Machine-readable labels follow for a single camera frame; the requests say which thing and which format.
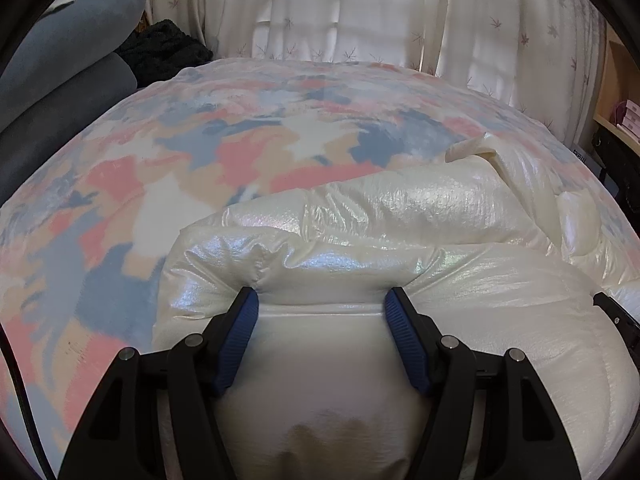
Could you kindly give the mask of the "white shiny puffer jacket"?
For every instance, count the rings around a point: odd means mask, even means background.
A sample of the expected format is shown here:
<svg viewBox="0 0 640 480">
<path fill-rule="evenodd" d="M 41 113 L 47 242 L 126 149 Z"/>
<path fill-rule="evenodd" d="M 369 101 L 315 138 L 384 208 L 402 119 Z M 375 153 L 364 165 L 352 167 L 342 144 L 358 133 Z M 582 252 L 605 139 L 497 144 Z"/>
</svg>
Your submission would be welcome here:
<svg viewBox="0 0 640 480">
<path fill-rule="evenodd" d="M 639 408 L 617 215 L 589 171 L 488 134 L 186 226 L 153 330 L 168 474 L 608 474 Z"/>
</svg>

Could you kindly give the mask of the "floral pastel bed blanket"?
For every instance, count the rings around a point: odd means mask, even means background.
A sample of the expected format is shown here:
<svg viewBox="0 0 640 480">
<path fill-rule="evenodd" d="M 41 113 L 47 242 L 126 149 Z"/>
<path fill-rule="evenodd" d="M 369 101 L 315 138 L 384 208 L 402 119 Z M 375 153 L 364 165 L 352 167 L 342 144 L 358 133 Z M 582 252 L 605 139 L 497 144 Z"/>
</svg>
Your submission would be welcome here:
<svg viewBox="0 0 640 480">
<path fill-rule="evenodd" d="M 580 473 L 639 374 L 592 300 L 639 311 L 639 239 L 540 122 L 390 65 L 230 58 L 119 102 L 1 209 L 1 322 L 58 468 L 108 364 L 260 299 L 217 417 L 242 479 L 399 479 L 427 402 L 383 314 L 400 286 L 475 350 L 524 350 Z"/>
</svg>

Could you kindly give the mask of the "pink boxes on shelf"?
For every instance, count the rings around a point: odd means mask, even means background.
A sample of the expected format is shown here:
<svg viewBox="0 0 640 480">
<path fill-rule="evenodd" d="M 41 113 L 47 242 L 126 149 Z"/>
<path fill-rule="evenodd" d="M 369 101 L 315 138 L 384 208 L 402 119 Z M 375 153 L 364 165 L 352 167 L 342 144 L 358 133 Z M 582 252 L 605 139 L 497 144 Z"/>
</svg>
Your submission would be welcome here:
<svg viewBox="0 0 640 480">
<path fill-rule="evenodd" d="M 612 119 L 614 124 L 636 139 L 640 139 L 640 108 L 634 101 L 626 100 L 615 105 Z"/>
</svg>

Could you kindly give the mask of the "wooden shelf unit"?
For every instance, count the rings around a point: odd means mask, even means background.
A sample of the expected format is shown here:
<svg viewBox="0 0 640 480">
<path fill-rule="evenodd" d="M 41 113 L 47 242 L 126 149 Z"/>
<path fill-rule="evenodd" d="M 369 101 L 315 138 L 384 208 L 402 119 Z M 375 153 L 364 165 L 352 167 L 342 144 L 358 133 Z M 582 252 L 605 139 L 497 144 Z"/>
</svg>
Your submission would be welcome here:
<svg viewBox="0 0 640 480">
<path fill-rule="evenodd" d="M 620 102 L 631 100 L 639 103 L 639 69 L 620 37 L 610 25 L 606 25 L 603 61 L 600 79 L 596 85 L 591 116 L 578 141 L 587 152 L 592 151 L 593 136 L 600 128 L 611 133 L 627 148 L 639 154 L 639 141 L 612 122 L 614 108 Z"/>
</svg>

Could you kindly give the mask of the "white leaf-patterned curtain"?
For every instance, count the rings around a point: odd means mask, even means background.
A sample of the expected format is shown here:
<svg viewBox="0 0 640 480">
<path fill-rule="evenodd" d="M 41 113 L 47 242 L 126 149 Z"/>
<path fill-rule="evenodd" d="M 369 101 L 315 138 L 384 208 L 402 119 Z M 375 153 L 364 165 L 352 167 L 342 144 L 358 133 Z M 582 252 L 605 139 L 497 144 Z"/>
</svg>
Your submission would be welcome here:
<svg viewBox="0 0 640 480">
<path fill-rule="evenodd" d="M 565 144 L 585 132 L 604 21 L 589 0 L 148 0 L 223 58 L 378 62 L 482 92 Z"/>
</svg>

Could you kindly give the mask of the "black fuzzy cushion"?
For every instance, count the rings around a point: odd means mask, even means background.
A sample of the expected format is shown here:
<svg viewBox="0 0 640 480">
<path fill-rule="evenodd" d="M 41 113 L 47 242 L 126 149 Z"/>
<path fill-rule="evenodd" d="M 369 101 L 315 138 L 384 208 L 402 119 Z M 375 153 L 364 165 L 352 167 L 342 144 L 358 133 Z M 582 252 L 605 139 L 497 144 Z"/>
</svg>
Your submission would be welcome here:
<svg viewBox="0 0 640 480">
<path fill-rule="evenodd" d="M 184 68 L 212 62 L 217 48 L 217 41 L 209 49 L 173 21 L 163 20 L 142 32 L 132 32 L 116 53 L 134 73 L 141 89 L 157 81 L 169 80 Z"/>
</svg>

